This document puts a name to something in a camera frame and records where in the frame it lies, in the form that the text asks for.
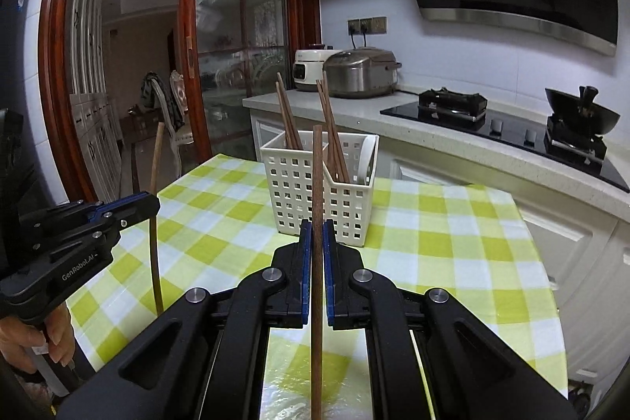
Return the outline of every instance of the black glass cooktop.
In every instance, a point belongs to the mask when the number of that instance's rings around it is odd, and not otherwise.
[[[547,141],[545,141],[546,126],[525,118],[507,115],[499,111],[491,111],[490,109],[486,111],[484,118],[474,123],[465,120],[454,121],[452,118],[432,118],[429,115],[420,116],[418,114],[418,102],[384,109],[380,113],[382,115],[395,116],[396,118],[439,125],[460,132],[475,134],[482,138],[499,141],[500,143],[509,144],[510,146],[527,150],[533,154],[542,155],[548,159],[561,162],[614,185],[622,191],[630,192],[626,181],[621,177],[609,159],[605,158],[601,164],[593,162],[588,165],[584,162],[584,158],[582,157],[573,157],[567,152],[557,150],[549,144],[548,138]]]

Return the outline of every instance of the human hand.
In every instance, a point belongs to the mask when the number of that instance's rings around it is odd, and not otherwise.
[[[55,363],[66,366],[74,356],[74,329],[70,312],[65,303],[50,312],[44,321],[48,333],[48,355]],[[33,361],[24,352],[25,347],[44,345],[46,338],[41,331],[9,316],[0,320],[0,351],[4,359],[15,368],[29,374],[36,372]]]

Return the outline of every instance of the wok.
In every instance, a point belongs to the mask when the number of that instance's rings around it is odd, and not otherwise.
[[[580,97],[557,90],[545,91],[554,115],[578,134],[586,136],[607,134],[619,121],[618,113],[593,103],[593,99],[599,93],[593,86],[580,86]]]

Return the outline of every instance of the white countertop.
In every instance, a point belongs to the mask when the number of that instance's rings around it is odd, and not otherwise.
[[[294,116],[324,121],[319,96],[316,93],[291,90],[287,95]],[[461,159],[472,160],[562,192],[630,223],[630,194],[586,173],[508,144],[436,125],[380,114],[382,109],[413,102],[416,99],[415,95],[397,92],[387,97],[362,100],[331,98],[331,106],[339,127],[378,134],[384,138],[405,141]],[[243,105],[259,111],[280,112],[276,94],[245,98]],[[610,150],[608,156],[628,182],[630,162],[626,156]]]

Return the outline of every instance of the stainless steel rice cooker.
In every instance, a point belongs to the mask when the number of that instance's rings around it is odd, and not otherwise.
[[[323,70],[331,96],[369,98],[391,93],[401,66],[392,51],[360,47],[330,56]]]

